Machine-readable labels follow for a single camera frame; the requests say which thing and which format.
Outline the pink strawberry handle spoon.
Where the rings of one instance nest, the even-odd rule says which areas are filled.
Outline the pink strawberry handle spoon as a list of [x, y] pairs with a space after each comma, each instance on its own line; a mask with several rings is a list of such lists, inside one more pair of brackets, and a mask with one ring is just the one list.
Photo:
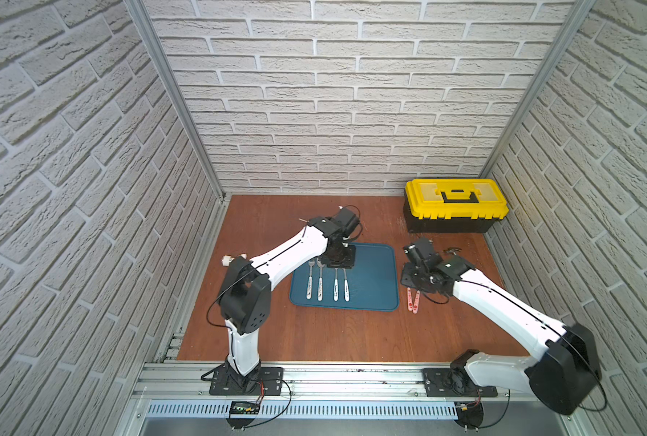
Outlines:
[[415, 304], [414, 304], [414, 298], [412, 295], [412, 288], [407, 289], [407, 307], [409, 312], [413, 312], [414, 314], [416, 313], [416, 310], [414, 309]]

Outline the pink strawberry handle fork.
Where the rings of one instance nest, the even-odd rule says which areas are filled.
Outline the pink strawberry handle fork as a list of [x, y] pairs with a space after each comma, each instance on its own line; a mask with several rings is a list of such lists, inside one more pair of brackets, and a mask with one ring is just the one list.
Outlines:
[[417, 314], [419, 312], [419, 304], [420, 304], [420, 298], [421, 298], [421, 292], [417, 291], [415, 293], [415, 296], [412, 300], [412, 313]]

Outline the white handle fork black print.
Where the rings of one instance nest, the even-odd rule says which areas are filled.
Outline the white handle fork black print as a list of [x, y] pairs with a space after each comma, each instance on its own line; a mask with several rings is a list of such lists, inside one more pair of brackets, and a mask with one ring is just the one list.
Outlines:
[[340, 301], [340, 279], [339, 279], [339, 270], [340, 268], [334, 268], [334, 282], [333, 282], [333, 300], [335, 302]]

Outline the white handle spoon black print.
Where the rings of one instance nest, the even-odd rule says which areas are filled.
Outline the white handle spoon black print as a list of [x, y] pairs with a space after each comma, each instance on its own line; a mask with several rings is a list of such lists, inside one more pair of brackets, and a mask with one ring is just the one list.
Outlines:
[[347, 269], [343, 269], [343, 290], [344, 290], [345, 302], [349, 302], [351, 298], [347, 271], [348, 271]]

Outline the white red-dotted handle spoon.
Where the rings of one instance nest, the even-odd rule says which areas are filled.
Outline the white red-dotted handle spoon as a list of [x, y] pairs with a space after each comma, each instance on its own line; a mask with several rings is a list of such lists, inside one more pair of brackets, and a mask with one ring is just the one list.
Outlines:
[[317, 301], [322, 302], [323, 301], [323, 262], [320, 257], [317, 257], [316, 259], [316, 264], [319, 268], [319, 275], [318, 275], [318, 287], [317, 287]]

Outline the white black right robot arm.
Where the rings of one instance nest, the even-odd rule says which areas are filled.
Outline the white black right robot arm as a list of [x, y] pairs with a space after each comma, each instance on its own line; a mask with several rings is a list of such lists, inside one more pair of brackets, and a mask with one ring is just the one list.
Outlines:
[[601, 384], [594, 334], [523, 303], [461, 256], [442, 258], [419, 243], [404, 249], [401, 284], [470, 305], [515, 339], [527, 356], [497, 356], [468, 350], [450, 364], [448, 384], [467, 395], [470, 385], [530, 392], [550, 410], [570, 415]]

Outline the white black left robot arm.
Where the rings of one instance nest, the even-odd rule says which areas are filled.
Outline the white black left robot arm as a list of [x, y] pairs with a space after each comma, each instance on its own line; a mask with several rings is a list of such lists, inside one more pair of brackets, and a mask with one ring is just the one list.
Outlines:
[[317, 265], [351, 269], [354, 232], [361, 219], [348, 207], [333, 216], [317, 216], [293, 237], [265, 254], [229, 261], [215, 302], [228, 334], [226, 367], [240, 377], [257, 371], [259, 329], [270, 314], [272, 291], [297, 268], [314, 260]]

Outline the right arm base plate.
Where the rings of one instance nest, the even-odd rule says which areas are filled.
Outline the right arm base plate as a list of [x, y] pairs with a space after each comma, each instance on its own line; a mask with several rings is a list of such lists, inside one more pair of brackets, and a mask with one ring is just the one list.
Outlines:
[[496, 387], [477, 386], [463, 369], [424, 368], [421, 374], [428, 397], [495, 398], [498, 396]]

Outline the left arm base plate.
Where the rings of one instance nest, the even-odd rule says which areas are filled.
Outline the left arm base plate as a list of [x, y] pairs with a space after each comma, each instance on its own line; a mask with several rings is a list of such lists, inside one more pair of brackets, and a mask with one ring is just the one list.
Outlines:
[[247, 375], [240, 375], [227, 363], [203, 374], [210, 383], [212, 396], [280, 396], [283, 388], [283, 367], [260, 366]]

